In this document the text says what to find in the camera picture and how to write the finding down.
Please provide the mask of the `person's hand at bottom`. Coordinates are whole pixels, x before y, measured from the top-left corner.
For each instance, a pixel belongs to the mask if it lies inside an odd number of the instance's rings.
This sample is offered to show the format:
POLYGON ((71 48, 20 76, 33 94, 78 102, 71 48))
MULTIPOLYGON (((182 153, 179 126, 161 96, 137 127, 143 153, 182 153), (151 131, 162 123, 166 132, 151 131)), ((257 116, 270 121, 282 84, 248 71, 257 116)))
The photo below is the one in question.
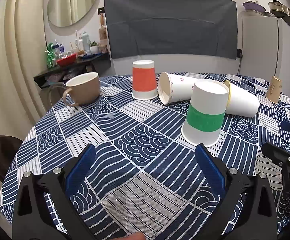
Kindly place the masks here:
POLYGON ((118 238, 119 240, 146 240, 146 237, 141 232, 133 233, 132 235, 118 238))

